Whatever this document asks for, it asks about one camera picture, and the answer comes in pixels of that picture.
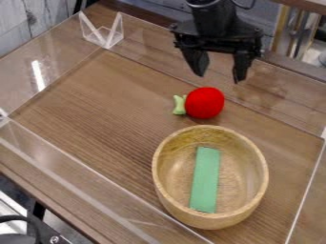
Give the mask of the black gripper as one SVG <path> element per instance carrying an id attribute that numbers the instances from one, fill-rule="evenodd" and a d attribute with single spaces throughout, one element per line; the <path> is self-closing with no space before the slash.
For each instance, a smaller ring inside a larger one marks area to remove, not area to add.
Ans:
<path id="1" fill-rule="evenodd" d="M 260 56 L 262 29 L 236 14 L 236 8 L 251 6 L 240 6 L 235 0 L 185 0 L 185 4 L 192 18 L 169 26 L 175 47 L 199 77 L 204 76 L 210 51 L 232 54 L 232 80 L 238 84 Z"/>

